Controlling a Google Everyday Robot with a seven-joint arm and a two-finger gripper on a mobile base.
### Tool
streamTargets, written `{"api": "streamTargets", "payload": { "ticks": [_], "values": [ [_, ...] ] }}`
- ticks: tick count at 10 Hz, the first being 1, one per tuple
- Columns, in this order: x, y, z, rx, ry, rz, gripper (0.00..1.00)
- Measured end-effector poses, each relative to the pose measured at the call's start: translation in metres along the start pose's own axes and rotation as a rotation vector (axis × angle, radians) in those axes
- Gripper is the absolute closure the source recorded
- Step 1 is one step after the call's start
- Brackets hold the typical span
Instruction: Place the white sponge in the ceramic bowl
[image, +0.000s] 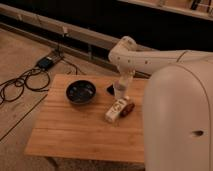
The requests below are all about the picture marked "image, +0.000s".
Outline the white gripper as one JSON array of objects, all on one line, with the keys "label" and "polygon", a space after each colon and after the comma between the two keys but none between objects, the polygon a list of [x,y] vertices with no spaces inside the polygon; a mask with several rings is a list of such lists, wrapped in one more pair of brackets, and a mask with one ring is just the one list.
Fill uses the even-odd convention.
[{"label": "white gripper", "polygon": [[133,77],[135,75],[134,70],[125,70],[120,72],[121,76],[116,83],[116,86],[119,90],[126,90],[131,84]]}]

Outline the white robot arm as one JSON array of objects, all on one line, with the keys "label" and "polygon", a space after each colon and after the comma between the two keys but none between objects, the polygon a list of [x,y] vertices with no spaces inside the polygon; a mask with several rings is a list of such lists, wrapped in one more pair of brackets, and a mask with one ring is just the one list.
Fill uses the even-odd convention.
[{"label": "white robot arm", "polygon": [[150,78],[142,98],[146,171],[213,171],[213,52],[141,51],[122,37],[108,58],[119,84]]}]

